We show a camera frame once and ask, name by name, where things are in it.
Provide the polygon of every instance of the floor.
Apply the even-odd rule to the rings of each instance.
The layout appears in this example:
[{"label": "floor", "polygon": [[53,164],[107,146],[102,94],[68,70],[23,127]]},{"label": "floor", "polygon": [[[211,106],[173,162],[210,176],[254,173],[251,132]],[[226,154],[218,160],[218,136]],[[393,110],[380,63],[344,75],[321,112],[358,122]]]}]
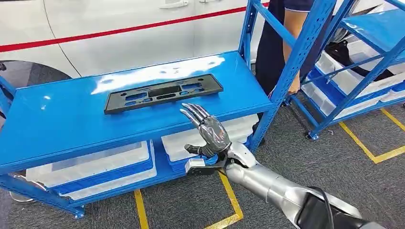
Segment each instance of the floor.
[{"label": "floor", "polygon": [[[64,79],[33,66],[29,83]],[[316,141],[294,106],[280,108],[257,160],[299,184],[322,187],[356,206],[363,217],[405,228],[405,109],[401,104],[330,126]],[[293,227],[273,206],[218,174],[183,177],[86,205],[86,216],[11,201],[0,190],[0,228],[269,228]]]}]

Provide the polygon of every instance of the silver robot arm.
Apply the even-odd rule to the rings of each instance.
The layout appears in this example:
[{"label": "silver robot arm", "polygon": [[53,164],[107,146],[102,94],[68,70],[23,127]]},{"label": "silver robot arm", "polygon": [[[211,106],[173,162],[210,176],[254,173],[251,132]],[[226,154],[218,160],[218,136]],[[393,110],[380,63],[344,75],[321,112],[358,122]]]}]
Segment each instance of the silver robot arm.
[{"label": "silver robot arm", "polygon": [[273,172],[256,161],[250,150],[231,142],[221,123],[199,105],[182,104],[181,109],[200,131],[205,146],[185,145],[193,154],[213,157],[213,166],[186,165],[188,174],[212,174],[223,169],[229,180],[242,185],[260,199],[278,208],[298,229],[384,229],[363,220],[358,209],[321,189],[304,187]]}]

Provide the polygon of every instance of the white plastic bin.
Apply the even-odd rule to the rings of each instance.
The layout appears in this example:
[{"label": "white plastic bin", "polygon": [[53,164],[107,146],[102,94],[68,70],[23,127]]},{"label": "white plastic bin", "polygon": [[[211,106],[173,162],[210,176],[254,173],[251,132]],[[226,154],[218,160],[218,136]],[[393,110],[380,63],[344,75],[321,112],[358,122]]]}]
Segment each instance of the white plastic bin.
[{"label": "white plastic bin", "polygon": [[147,141],[27,169],[27,180],[54,187],[149,160]]},{"label": "white plastic bin", "polygon": [[71,197],[73,200],[77,200],[77,199],[82,199],[85,197],[89,197],[98,193],[102,193],[105,191],[109,191],[115,188],[119,188],[125,185],[130,185],[142,180],[146,180],[152,177],[155,177],[157,175],[156,172],[156,164],[155,164],[155,150],[153,148],[153,143],[152,141],[149,142],[150,143],[150,154],[152,156],[152,161],[153,161],[153,168],[146,170],[144,172],[140,172],[140,173],[136,173],[130,176],[126,176],[126,177],[122,177],[119,179],[115,179],[109,182],[105,182],[99,185],[94,185],[88,188],[83,188],[81,190],[75,191],[75,192],[71,192],[71,193],[67,193],[67,194],[63,194],[61,196],[64,197]]},{"label": "white plastic bin", "polygon": [[388,94],[386,96],[384,96],[384,98],[381,99],[381,102],[385,103],[385,102],[389,102],[395,99],[399,99],[399,98],[404,98],[405,97],[405,90],[402,91],[394,91],[394,90],[390,90],[388,92]]},{"label": "white plastic bin", "polygon": [[[319,89],[314,83],[304,84],[301,86],[301,89],[309,98],[314,101],[314,103],[316,103],[316,105],[318,105],[320,110],[326,116],[328,116],[336,108],[336,105],[333,104],[332,101],[325,95],[325,93],[323,93],[323,91]],[[376,105],[380,99],[384,98],[384,96],[386,95],[381,95],[362,103],[347,107],[343,109],[334,119],[338,119],[367,107]]]},{"label": "white plastic bin", "polygon": [[[350,52],[350,58],[353,62],[359,62],[367,58],[375,56],[376,53],[370,46],[366,45],[363,41],[355,41],[348,44],[348,49]],[[360,65],[360,67],[370,70],[370,66],[374,67],[379,60],[369,62],[367,64]],[[316,63],[316,66],[324,73],[328,74],[335,70],[342,69],[343,66],[329,56],[326,52],[322,52],[319,61]],[[405,80],[405,65],[399,64],[388,68],[393,72],[394,76],[372,82],[369,84],[362,92],[359,93],[358,97],[377,92],[381,89],[390,87],[392,85],[398,84]],[[338,85],[338,87],[348,95],[364,77],[352,70],[342,71],[336,74],[332,80]]]},{"label": "white plastic bin", "polygon": [[[229,138],[233,142],[245,143],[247,137],[253,133],[253,125],[259,121],[256,114],[222,122]],[[162,137],[163,146],[169,155],[170,161],[183,160],[195,156],[184,149],[185,144],[194,146],[205,145],[204,139],[197,129],[178,132]]]}]

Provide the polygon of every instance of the red stripe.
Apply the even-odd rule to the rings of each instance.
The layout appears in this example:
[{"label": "red stripe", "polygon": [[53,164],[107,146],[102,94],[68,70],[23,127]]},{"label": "red stripe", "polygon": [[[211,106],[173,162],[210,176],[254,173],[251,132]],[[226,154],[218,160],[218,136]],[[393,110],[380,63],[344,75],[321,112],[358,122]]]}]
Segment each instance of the red stripe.
[{"label": "red stripe", "polygon": [[231,14],[231,13],[238,13],[238,12],[243,12],[245,10],[246,10],[246,7],[239,7],[239,8],[230,9],[230,10],[223,10],[223,11],[218,11],[218,12],[213,12],[213,13],[191,16],[191,17],[187,17],[187,18],[180,18],[180,19],[174,19],[174,20],[170,20],[170,21],[162,21],[162,22],[157,22],[157,23],[152,23],[152,24],[134,26],[134,27],[124,28],[124,29],[119,29],[119,30],[96,32],[96,33],[79,35],[79,36],[74,36],[74,37],[64,37],[64,38],[57,38],[57,39],[38,41],[38,42],[1,45],[0,52],[8,52],[8,51],[13,51],[13,50],[41,47],[41,46],[46,46],[46,45],[51,45],[51,44],[58,44],[58,43],[90,39],[90,38],[94,38],[94,37],[108,36],[108,35],[117,34],[117,33],[143,30],[143,29],[148,29],[148,28],[153,28],[153,27],[158,27],[158,26],[171,25],[171,24],[176,24],[176,23],[181,23],[181,22],[186,22],[186,21],[194,21],[194,20],[198,20],[198,19],[216,17],[216,16],[221,16],[221,15],[226,15],[226,14]]}]

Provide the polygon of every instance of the dark pants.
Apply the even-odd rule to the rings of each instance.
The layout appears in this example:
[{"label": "dark pants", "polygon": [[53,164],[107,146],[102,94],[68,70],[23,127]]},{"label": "dark pants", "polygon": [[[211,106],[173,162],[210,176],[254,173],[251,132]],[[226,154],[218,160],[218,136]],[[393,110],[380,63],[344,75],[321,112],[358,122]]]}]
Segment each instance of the dark pants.
[{"label": "dark pants", "polygon": [[[284,24],[284,1],[271,0],[268,10]],[[315,39],[314,45],[304,63],[301,66],[300,78],[305,77],[315,66],[315,62],[320,53],[320,46],[325,35],[326,28],[331,20],[332,13],[327,18],[319,36]],[[276,86],[285,62],[283,55],[283,40],[277,32],[267,23],[263,27],[256,58],[256,79],[262,86],[266,94],[269,94]]]}]

